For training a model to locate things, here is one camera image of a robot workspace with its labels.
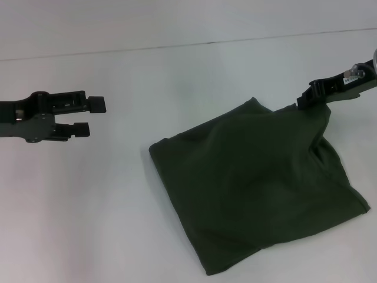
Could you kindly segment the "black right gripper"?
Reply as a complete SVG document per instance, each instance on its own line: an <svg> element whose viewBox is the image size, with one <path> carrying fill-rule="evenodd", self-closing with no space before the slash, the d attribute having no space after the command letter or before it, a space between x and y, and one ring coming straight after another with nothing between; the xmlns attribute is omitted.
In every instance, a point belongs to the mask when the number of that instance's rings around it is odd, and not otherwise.
<svg viewBox="0 0 377 283"><path fill-rule="evenodd" d="M318 79L309 83L309 88L297 98L298 110L351 100L376 87L376 64L373 60L357 63L351 69L331 78Z"/></svg>

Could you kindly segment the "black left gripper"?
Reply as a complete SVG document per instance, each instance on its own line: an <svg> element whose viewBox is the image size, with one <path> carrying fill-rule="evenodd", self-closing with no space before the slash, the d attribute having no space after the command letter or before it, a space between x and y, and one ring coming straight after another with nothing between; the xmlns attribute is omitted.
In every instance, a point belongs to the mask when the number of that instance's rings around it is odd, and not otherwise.
<svg viewBox="0 0 377 283"><path fill-rule="evenodd" d="M53 115L86 111L106 113L104 97L86 97L85 91L57 94L39 91L23 100L2 101L1 137L22 138L28 143L46 139L68 141L72 136L89 137L88 123L56 124Z"/></svg>

